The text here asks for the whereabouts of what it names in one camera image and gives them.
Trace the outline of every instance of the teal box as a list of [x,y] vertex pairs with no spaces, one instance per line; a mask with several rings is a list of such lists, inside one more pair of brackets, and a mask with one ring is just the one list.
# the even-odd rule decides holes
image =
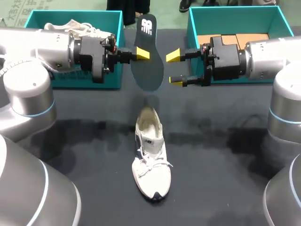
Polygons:
[[[191,7],[187,45],[199,48],[198,35],[267,33],[270,39],[294,36],[279,6]],[[204,73],[201,58],[191,60],[192,73]],[[212,83],[272,83],[273,80],[248,80],[245,77]]]
[[[96,29],[111,32],[117,36],[119,48],[125,46],[122,11],[51,11],[33,10],[25,24],[26,28],[44,29],[46,23],[64,25],[71,19],[80,23],[90,23]],[[54,74],[52,86],[58,88],[93,88],[119,89],[121,86],[122,64],[115,65],[114,73],[107,74],[104,84],[92,82],[90,72],[77,71],[72,73]]]

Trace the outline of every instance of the brown box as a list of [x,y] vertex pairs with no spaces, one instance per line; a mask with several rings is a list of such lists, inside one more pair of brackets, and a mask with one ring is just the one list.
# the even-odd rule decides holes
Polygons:
[[238,41],[237,41],[236,35],[234,35],[234,34],[222,35],[222,42],[225,45],[237,44],[237,46],[238,46]]
[[220,34],[198,35],[198,43],[199,45],[210,43],[210,38],[217,37],[217,36],[220,36]]
[[268,34],[236,34],[239,48],[244,49],[249,41],[269,40]]
[[[210,34],[210,35],[198,35],[198,43],[203,45],[204,43],[209,43],[211,37],[221,36],[220,34]],[[268,40],[269,36],[267,34],[230,34],[222,35],[222,42],[225,45],[237,44],[238,49],[244,49],[245,45],[249,41],[261,41]]]

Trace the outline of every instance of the black shoe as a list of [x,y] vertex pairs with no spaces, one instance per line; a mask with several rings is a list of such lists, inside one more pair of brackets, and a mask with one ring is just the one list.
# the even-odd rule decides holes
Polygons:
[[219,6],[216,0],[205,0],[203,6]]
[[181,13],[187,12],[189,10],[189,7],[191,5],[192,0],[181,0],[179,11]]

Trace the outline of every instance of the cardboard box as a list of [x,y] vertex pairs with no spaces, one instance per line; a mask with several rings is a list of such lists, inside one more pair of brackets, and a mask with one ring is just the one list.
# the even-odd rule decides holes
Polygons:
[[[46,23],[63,25],[74,19],[80,23],[90,23],[96,29],[111,32],[116,35],[116,45],[125,46],[122,11],[61,11],[33,10],[25,24],[26,28],[44,29]],[[54,73],[51,81],[55,88],[91,88],[119,89],[122,81],[122,64],[114,67],[114,72],[104,78],[104,83],[93,83],[90,72]]]
[[236,37],[240,49],[244,49],[246,43],[249,41],[262,41],[269,39],[268,34],[236,34]]
[[213,34],[213,35],[198,35],[198,43],[200,45],[204,43],[209,43],[211,37],[222,36],[222,42],[225,45],[236,44],[238,49],[244,49],[246,43],[249,41],[261,41],[261,40],[268,40],[268,34],[230,34],[230,35],[220,35],[220,34]]
[[[222,35],[225,44],[237,41],[245,48],[248,41],[266,40],[293,36],[279,6],[252,7],[191,7],[187,26],[187,46],[199,48],[208,43],[210,36]],[[193,75],[204,73],[202,59],[191,59]],[[248,80],[245,77],[212,83],[272,83],[273,80]]]

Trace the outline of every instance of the floor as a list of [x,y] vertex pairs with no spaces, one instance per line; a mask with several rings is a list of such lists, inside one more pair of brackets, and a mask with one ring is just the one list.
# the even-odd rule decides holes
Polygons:
[[[218,0],[225,4],[227,0]],[[151,0],[150,12],[157,18],[158,28],[186,28],[188,13],[178,10],[180,0]],[[201,5],[203,0],[193,3]],[[105,10],[107,0],[0,0],[0,17],[8,26],[24,26],[30,11],[43,10]],[[301,26],[301,1],[280,0],[280,7],[290,26]]]

